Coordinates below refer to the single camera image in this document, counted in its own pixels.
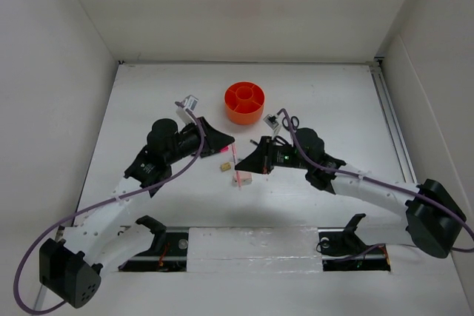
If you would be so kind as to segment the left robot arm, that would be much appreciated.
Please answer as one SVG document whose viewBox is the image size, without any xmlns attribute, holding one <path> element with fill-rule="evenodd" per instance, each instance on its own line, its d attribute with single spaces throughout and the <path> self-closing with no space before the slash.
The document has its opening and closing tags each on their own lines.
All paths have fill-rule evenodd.
<svg viewBox="0 0 474 316">
<path fill-rule="evenodd" d="M 203 117 L 182 130 L 170 118 L 157 120 L 116 188 L 120 199 L 95 208 L 81 224 L 66 229 L 60 241 L 49 238 L 41 245 L 41 284 L 78 309 L 92 299 L 108 272 L 138 253 L 159 253 L 167 228 L 148 215 L 140 216 L 140 208 L 161 182 L 169 181 L 174 163 L 190 155 L 214 155 L 234 140 Z"/>
</svg>

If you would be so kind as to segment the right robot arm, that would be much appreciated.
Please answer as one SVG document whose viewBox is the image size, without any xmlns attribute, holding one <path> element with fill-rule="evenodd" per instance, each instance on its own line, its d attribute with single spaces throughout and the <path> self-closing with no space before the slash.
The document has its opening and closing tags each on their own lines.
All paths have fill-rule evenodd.
<svg viewBox="0 0 474 316">
<path fill-rule="evenodd" d="M 334 158 L 324 142 L 310 128 L 293 133 L 292 143 L 278 144 L 270 136 L 261 137 L 256 149 L 238 162 L 242 172 L 268 175 L 275 167 L 305 169 L 305 179 L 320 191 L 356 198 L 400 217 L 398 226 L 383 226 L 386 238 L 373 236 L 359 222 L 364 213 L 351 217 L 346 226 L 319 232 L 318 247 L 323 255 L 350 260 L 365 255 L 382 244 L 411 242 L 422 252 L 446 258 L 456 250 L 455 242 L 466 227 L 466 215 L 437 181 L 422 184 L 386 182 L 371 173 Z"/>
</svg>

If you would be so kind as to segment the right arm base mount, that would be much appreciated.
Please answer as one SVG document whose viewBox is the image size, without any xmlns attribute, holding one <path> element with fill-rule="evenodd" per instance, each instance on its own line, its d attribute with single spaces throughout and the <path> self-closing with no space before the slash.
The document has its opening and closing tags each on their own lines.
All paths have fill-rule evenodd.
<svg viewBox="0 0 474 316">
<path fill-rule="evenodd" d="M 321 254 L 324 272 L 391 271 L 386 245 L 367 245 L 356 235 L 358 224 L 365 217 L 356 214 L 343 227 L 318 230 L 316 251 Z"/>
</svg>

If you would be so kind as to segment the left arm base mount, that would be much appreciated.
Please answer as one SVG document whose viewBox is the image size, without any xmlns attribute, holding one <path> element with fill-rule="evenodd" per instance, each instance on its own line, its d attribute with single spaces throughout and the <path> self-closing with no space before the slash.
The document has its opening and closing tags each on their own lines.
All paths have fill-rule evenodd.
<svg viewBox="0 0 474 316">
<path fill-rule="evenodd" d="M 120 272 L 186 272 L 189 227 L 166 227 L 148 215 L 136 223 L 153 235 L 150 248 L 120 265 Z"/>
</svg>

